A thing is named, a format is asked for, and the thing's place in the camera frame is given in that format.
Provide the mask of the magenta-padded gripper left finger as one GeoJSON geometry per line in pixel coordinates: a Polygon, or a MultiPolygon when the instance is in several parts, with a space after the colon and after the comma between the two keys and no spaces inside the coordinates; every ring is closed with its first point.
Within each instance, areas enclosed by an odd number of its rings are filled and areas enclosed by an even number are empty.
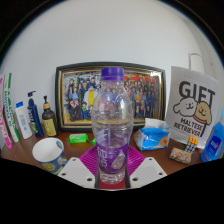
{"type": "Polygon", "coordinates": [[[99,181],[96,147],[79,158],[72,157],[58,176],[84,188],[95,188],[99,181]]]}

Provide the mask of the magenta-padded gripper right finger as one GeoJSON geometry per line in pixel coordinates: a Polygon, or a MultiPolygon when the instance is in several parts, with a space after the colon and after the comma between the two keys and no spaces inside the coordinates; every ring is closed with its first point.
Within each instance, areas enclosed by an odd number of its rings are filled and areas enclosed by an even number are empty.
{"type": "Polygon", "coordinates": [[[140,188],[166,176],[166,172],[153,157],[144,157],[132,147],[128,149],[126,162],[127,188],[140,188]]]}

